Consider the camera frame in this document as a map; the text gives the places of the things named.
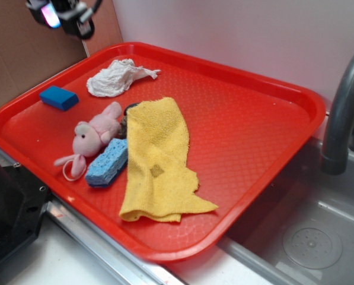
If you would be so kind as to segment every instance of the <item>yellow towel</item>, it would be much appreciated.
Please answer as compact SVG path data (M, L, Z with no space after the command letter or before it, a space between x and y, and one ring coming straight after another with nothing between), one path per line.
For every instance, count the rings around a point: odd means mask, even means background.
M183 213L218 206L194 194L199 180L186 167L189 132L172 98L142 102L127 112L128 182L120 217L180 221Z

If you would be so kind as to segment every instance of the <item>red tray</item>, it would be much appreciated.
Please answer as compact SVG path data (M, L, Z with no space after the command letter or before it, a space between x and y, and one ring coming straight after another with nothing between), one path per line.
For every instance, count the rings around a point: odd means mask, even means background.
M135 81L115 98L97 98L87 79L114 59L161 69L156 80ZM50 86L75 92L79 103L64 112L40 101ZM199 178L196 195L219 208L183 214L180 223L142 217L120 219L127 173L112 186L68 182L53 162L72 154L74 127L110 102L123 108L172 97L190 132L187 167ZM310 90L143 43L108 47L0 108L0 148L30 169L54 194L141 258L155 262L190 257L215 244L322 123L325 107Z

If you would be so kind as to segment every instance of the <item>pink bunny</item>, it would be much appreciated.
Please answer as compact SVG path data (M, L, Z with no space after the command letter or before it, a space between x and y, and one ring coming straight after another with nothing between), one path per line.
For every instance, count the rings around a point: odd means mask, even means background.
M62 157L54 162L55 166L63 165L63 175L68 181L79 179L85 172L86 157L96 155L102 147L117 135L121 125L117 118L122 114L122 108L118 102L108 105L101 114L92 118L88 123L79 122L75 129L75 138L72 142L74 154ZM72 162L71 176L68 178L65 168L68 163Z

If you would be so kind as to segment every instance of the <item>light blue sponge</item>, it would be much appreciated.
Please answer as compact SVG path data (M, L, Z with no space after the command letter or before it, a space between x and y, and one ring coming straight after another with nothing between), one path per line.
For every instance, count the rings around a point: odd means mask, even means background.
M40 93L41 101L66 111L79 102L78 96L68 90L51 86Z
M88 166L85 179L91 187L107 187L125 168L128 161L127 140L114 138L109 145Z

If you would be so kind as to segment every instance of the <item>white wall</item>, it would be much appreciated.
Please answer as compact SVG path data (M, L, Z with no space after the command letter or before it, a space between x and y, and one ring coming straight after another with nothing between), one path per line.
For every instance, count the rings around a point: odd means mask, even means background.
M113 0L139 41L312 89L330 107L354 54L354 0Z

